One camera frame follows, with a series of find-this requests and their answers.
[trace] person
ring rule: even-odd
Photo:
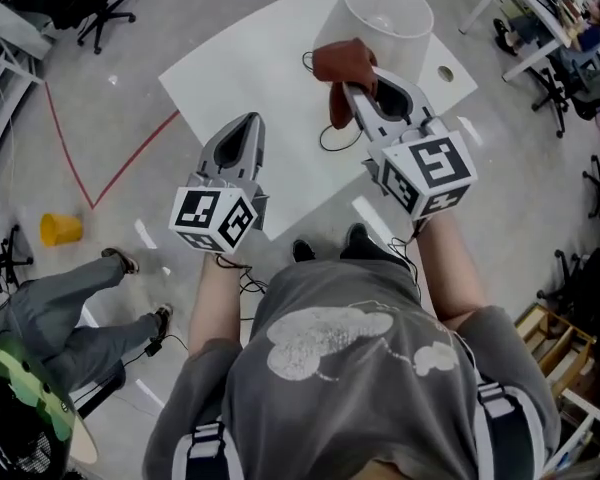
[[[581,66],[600,48],[600,0],[590,0],[584,7],[584,20],[578,25],[578,33],[572,38],[571,45],[569,48],[562,46],[553,54],[567,71],[573,70],[572,60]],[[517,56],[525,44],[539,41],[544,45],[553,39],[551,32],[535,14],[510,19],[511,30],[507,29],[502,20],[495,19],[493,23],[497,32],[496,44],[502,51],[513,56]]]
[[[101,256],[70,272],[23,283],[0,306],[0,332],[17,335],[67,392],[106,378],[124,354],[147,340],[163,340],[173,312],[163,304],[131,324],[76,327],[89,297],[139,271],[138,263],[116,248]]]
[[[144,478],[215,478],[185,473],[174,456],[199,456],[187,435],[215,432],[218,416],[243,474],[232,479],[478,478],[474,360],[528,394],[548,458],[560,428],[548,384],[488,304],[453,215],[433,216],[417,241],[435,317],[409,265],[358,223],[338,260],[295,242],[296,263],[271,280],[244,349],[239,270],[207,255],[190,357],[149,438]]]

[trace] concrete floor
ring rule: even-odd
[[[45,59],[43,77],[92,201],[174,112],[158,75],[214,34],[273,1],[129,1],[124,10],[136,13],[138,21],[107,26],[99,56],[75,44],[75,31],[61,36]],[[600,135],[592,122],[578,119],[572,111],[566,118],[567,133],[558,140],[551,111],[530,110],[539,95],[531,79],[523,74],[509,84],[502,81],[512,59],[493,45],[491,19],[497,7],[489,8],[466,36],[457,30],[478,1],[428,0],[436,17],[435,33],[479,86],[444,116],[449,128],[462,130],[480,177],[456,214],[491,299],[515,318],[534,300],[538,288],[557,279],[554,249],[587,251],[600,240],[598,223],[587,219],[593,193],[581,176],[591,154],[600,155]],[[458,116],[473,123],[482,144],[466,133]],[[166,224],[175,188],[186,182],[199,152],[192,131],[175,117],[92,209],[64,156],[45,88],[32,89],[14,120],[14,141],[6,134],[0,150],[0,230],[19,222],[20,248],[30,250],[36,260],[22,277],[66,271],[98,257],[104,247],[118,245],[138,257],[142,273],[89,301],[98,324],[130,321],[168,301],[176,308],[174,332],[185,333],[202,255],[183,250]],[[268,280],[289,261],[289,244],[297,235],[313,238],[321,253],[332,251],[349,224],[360,220],[351,201],[361,194],[396,236],[410,235],[410,224],[392,201],[382,198],[367,180],[358,180],[274,243],[262,236],[248,237],[245,261],[254,265],[256,277]],[[45,212],[80,215],[83,240],[44,248],[38,225]],[[157,249],[149,250],[141,240],[138,220]],[[245,300],[247,315],[257,303],[257,297],[250,297]],[[185,357],[180,344],[167,340],[157,356],[131,365],[127,386],[88,418],[100,450],[98,463],[89,467],[94,475],[139,478],[160,407],[135,380],[165,401]]]

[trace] brown towel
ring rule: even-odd
[[[375,97],[378,79],[372,66],[377,65],[376,56],[357,37],[328,44],[313,52],[313,76],[321,82],[333,82],[329,93],[329,114],[336,130],[347,126],[353,118],[342,82],[361,85]]]

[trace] yellow cup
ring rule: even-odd
[[[40,220],[40,240],[47,247],[77,242],[82,238],[82,222],[70,215],[45,213]]]

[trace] red tape line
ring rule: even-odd
[[[44,87],[47,91],[47,99],[49,101],[49,107],[51,108],[51,115],[53,116],[53,121],[56,124],[56,131],[58,132],[58,137],[60,137],[60,142],[62,144],[64,156],[67,158],[67,162],[69,163],[71,172],[73,173],[73,176],[75,177],[76,181],[78,182],[78,186],[80,187],[82,194],[84,195],[85,199],[87,200],[87,203],[89,204],[89,207],[92,210],[94,210],[95,207],[98,205],[98,203],[100,201],[102,201],[102,198],[107,194],[107,192],[109,192],[111,187],[113,187],[113,185],[116,183],[116,181],[118,181],[120,176],[122,176],[124,171],[127,170],[127,168],[140,155],[140,153],[142,153],[145,150],[145,148],[149,144],[151,144],[153,139],[155,139],[160,134],[160,132],[162,132],[162,130],[164,130],[169,125],[169,123],[171,123],[171,121],[173,121],[180,114],[180,111],[176,110],[173,114],[171,114],[169,117],[167,117],[167,119],[165,119],[162,122],[162,124],[160,124],[160,126],[158,126],[158,128],[156,128],[155,131],[151,135],[149,135],[149,137],[147,137],[145,139],[145,141],[142,144],[140,144],[140,147],[134,151],[134,153],[129,157],[129,159],[122,165],[120,170],[117,173],[115,173],[113,178],[111,178],[111,181],[109,183],[107,183],[107,186],[104,187],[104,190],[100,193],[100,195],[98,196],[98,198],[96,199],[96,201],[94,203],[92,201],[91,197],[89,197],[89,193],[85,189],[84,183],[82,183],[82,180],[80,179],[80,175],[78,174],[78,171],[76,170],[75,165],[73,164],[73,160],[71,160],[71,156],[69,155],[69,150],[67,149],[67,143],[64,140],[64,135],[62,134],[62,129],[60,128],[58,116],[56,114],[55,107],[53,106],[53,99],[51,98],[51,91],[49,90],[49,84],[47,84],[45,82]]]

